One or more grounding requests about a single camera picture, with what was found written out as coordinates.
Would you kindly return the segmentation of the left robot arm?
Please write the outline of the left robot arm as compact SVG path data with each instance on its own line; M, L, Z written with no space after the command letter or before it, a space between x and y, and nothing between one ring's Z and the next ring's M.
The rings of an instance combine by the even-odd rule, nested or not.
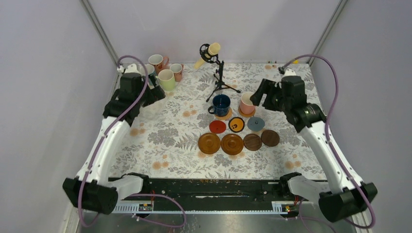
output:
M140 109L164 97L159 86L148 86L145 75L123 73L119 88L104 107L101 128L86 162L74 178L63 182L63 190L74 207L108 215L118 201L132 194L140 200L149 197L148 176L133 172L110 181L109 170Z

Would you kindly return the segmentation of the small pink mug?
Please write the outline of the small pink mug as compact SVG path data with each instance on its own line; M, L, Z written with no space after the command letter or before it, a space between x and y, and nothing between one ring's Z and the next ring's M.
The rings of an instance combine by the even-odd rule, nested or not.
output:
M174 73L174 79L176 82L180 82L183 79L183 64L172 64L170 70Z

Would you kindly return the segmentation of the woven rattan coaster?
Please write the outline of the woven rattan coaster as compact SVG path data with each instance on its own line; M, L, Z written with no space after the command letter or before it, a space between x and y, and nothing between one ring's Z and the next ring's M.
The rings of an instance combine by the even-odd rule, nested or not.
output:
M225 116L217 116L217 115L215 115L215 118L217 119L217 120L222 120L222 121L226 121L226 120L229 120L231 117L232 117L232 108L230 107L229 108L229 110L228 110L228 113L227 113L227 115L225 115Z

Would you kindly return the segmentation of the salmon mug with handle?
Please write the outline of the salmon mug with handle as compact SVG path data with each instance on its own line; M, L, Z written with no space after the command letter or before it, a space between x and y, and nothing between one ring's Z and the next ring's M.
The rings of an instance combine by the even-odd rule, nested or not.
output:
M169 61L168 56L162 56L160 54L151 55L148 59L149 64L154 66L156 74L164 69L169 69Z

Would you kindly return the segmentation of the light green mug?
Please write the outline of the light green mug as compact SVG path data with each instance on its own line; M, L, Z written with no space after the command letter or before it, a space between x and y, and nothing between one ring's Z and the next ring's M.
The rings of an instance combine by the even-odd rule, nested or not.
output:
M174 73L170 69L161 70L157 76L160 86L165 91L172 91L175 88Z

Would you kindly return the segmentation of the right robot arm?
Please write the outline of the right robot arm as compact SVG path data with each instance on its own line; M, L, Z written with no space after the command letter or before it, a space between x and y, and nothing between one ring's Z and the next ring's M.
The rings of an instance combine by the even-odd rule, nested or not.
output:
M285 76L280 82L263 79L250 100L255 106L285 114L312 149L327 178L327 185L321 185L297 172L284 175L278 188L283 199L300 196L317 203L330 222L364 212L371 206L378 193L376 186L365 183L335 145L324 112L307 101L301 77Z

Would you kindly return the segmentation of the brown wooden knob lid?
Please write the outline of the brown wooden knob lid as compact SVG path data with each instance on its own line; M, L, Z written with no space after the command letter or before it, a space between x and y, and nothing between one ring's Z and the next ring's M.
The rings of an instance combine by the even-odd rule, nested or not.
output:
M238 155L244 147L243 139L234 133L225 135L221 140L221 148L228 155Z

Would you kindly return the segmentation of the brown wooden coaster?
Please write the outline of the brown wooden coaster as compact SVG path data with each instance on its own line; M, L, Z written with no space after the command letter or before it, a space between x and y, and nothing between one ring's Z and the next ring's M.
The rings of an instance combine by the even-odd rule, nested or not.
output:
M215 133L205 133L198 139L198 148L204 154L214 154L221 147L221 140Z

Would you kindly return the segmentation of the blue round coaster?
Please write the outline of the blue round coaster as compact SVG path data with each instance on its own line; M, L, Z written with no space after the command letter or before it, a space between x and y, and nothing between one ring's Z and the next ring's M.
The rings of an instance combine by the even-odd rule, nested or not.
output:
M265 121L260 117L250 117L247 122L247 127L253 132L261 131L265 127Z

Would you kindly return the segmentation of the red round coaster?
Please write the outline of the red round coaster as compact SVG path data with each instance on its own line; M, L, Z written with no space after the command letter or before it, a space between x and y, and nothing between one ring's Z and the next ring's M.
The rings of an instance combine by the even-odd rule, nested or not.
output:
M223 133L226 131L226 124L221 120L214 120L209 124L209 130L215 134Z

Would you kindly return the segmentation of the dark blue mug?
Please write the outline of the dark blue mug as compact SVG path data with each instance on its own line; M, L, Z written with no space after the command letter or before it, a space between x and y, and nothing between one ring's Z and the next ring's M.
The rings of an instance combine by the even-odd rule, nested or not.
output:
M208 108L209 114L214 114L218 117L224 117L229 113L231 100L225 94L216 95L212 100L212 105Z

